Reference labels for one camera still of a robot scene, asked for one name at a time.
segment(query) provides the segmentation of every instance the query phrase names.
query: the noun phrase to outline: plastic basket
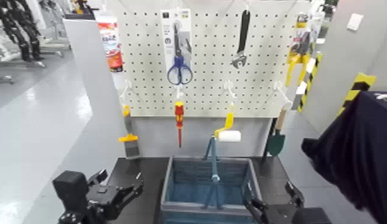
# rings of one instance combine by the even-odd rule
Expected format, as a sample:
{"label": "plastic basket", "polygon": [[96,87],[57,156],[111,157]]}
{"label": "plastic basket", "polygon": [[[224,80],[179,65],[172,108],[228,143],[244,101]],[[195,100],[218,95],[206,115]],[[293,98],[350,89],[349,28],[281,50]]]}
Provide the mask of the plastic basket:
{"label": "plastic basket", "polygon": [[212,186],[211,161],[197,157],[169,159],[161,198],[165,224],[254,223],[242,200],[242,186],[248,182],[253,196],[261,199],[251,160],[219,158],[217,166],[222,209],[216,209],[215,197],[204,209],[203,203]]}

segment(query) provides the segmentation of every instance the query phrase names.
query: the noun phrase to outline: red screwdriver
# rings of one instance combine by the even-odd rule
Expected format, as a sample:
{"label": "red screwdriver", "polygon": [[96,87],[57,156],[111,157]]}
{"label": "red screwdriver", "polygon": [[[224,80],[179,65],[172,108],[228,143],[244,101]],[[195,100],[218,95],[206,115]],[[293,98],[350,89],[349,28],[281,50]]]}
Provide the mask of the red screwdriver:
{"label": "red screwdriver", "polygon": [[184,121],[184,103],[175,102],[175,120],[177,121],[179,147],[182,147],[182,122]]}

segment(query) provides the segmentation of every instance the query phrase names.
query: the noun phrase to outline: black table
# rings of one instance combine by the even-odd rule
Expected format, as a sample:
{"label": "black table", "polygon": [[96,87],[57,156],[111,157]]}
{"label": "black table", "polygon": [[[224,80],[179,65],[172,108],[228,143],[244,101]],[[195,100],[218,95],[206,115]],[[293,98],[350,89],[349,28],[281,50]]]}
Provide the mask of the black table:
{"label": "black table", "polygon": [[[263,200],[268,204],[285,204],[290,196],[285,191],[288,176],[278,157],[270,157],[264,164],[261,158],[252,158]],[[144,190],[140,197],[126,206],[114,224],[162,222],[160,198],[168,158],[141,158],[126,160],[119,158],[109,179],[109,185],[129,186],[141,172]]]}

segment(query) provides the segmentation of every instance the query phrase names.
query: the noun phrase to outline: white pegboard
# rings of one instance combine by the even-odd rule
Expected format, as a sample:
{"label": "white pegboard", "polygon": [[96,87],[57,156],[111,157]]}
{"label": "white pegboard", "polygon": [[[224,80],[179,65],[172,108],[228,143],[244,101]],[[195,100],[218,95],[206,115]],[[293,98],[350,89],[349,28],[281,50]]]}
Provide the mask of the white pegboard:
{"label": "white pegboard", "polygon": [[[239,44],[246,1],[185,0],[192,12],[193,80],[183,89],[185,116],[225,117],[231,96],[223,84],[231,80],[236,117],[277,117],[283,98],[275,81],[285,82],[287,55],[295,34],[297,15],[308,1],[250,1],[251,13],[245,54],[247,64],[230,63]],[[113,0],[109,11],[118,18],[125,78],[133,88],[127,103],[133,116],[174,116],[176,91],[168,82],[161,38],[160,10],[177,1]]]}

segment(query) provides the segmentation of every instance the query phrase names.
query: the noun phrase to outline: tool handle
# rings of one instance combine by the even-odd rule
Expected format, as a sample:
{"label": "tool handle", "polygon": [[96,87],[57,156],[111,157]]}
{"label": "tool handle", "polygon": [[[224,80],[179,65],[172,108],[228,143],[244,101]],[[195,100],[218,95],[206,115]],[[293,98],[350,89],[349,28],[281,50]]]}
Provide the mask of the tool handle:
{"label": "tool handle", "polygon": [[278,117],[277,125],[275,126],[276,130],[281,130],[282,124],[284,123],[285,114],[286,114],[286,110],[282,109],[280,116]]}
{"label": "tool handle", "polygon": [[246,45],[247,31],[249,30],[249,22],[250,22],[250,11],[244,10],[242,13],[242,23],[240,25],[238,53],[243,51],[244,46]]}
{"label": "tool handle", "polygon": [[268,204],[266,204],[265,202],[263,202],[257,198],[252,199],[252,204],[256,209],[260,210],[261,212],[268,209]]}
{"label": "tool handle", "polygon": [[192,70],[186,64],[181,65],[181,68],[179,69],[179,75],[180,83],[183,85],[190,83],[193,79]]}
{"label": "tool handle", "polygon": [[276,123],[277,123],[277,118],[274,117],[272,122],[271,122],[270,130],[268,131],[267,142],[265,142],[265,147],[264,147],[263,156],[262,156],[262,159],[261,159],[261,164],[264,164],[265,160],[267,159],[268,144],[270,143],[270,137],[272,137],[272,135],[273,135]]}
{"label": "tool handle", "polygon": [[292,79],[293,68],[295,68],[295,65],[298,63],[299,59],[301,59],[301,55],[300,54],[297,54],[296,56],[294,56],[291,59],[291,62],[289,63],[289,67],[288,67],[288,73],[286,75],[285,86],[289,86],[290,85],[290,80]]}
{"label": "tool handle", "polygon": [[310,61],[310,55],[309,54],[303,55],[302,61],[303,61],[303,66],[302,66],[301,74],[300,74],[299,79],[298,79],[298,86],[300,86],[302,81],[305,79],[307,64]]}
{"label": "tool handle", "polygon": [[182,128],[178,128],[178,143],[179,147],[182,147]]}

